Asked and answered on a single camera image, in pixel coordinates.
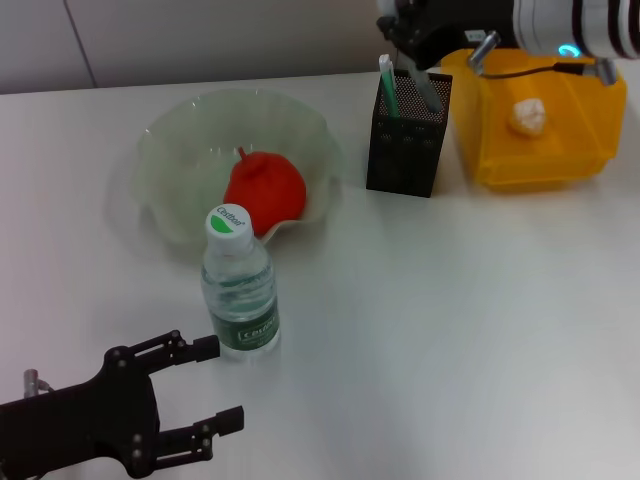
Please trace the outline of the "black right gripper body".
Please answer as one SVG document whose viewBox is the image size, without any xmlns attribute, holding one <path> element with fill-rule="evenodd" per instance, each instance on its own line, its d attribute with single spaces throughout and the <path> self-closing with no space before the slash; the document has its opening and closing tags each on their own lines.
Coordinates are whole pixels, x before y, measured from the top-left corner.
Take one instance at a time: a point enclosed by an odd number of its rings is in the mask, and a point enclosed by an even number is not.
<svg viewBox="0 0 640 480">
<path fill-rule="evenodd" d="M 458 50 L 472 49 L 476 41 L 466 32 L 497 32 L 499 48 L 517 48 L 513 25 L 514 2 L 484 0 L 419 1 L 413 43 L 413 60 L 419 70 L 435 67 L 444 57 Z"/>
</svg>

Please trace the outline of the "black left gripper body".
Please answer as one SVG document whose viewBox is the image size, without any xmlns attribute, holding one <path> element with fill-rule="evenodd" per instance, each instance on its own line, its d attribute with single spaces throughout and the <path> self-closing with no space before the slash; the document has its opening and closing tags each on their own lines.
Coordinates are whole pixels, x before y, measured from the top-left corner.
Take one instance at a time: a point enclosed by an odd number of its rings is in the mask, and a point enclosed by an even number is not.
<svg viewBox="0 0 640 480">
<path fill-rule="evenodd" d="M 90 380 L 1 406 L 1 472 L 27 479 L 107 457 L 145 478 L 156 469 L 158 432 L 149 373 L 134 351 L 116 347 Z"/>
</svg>

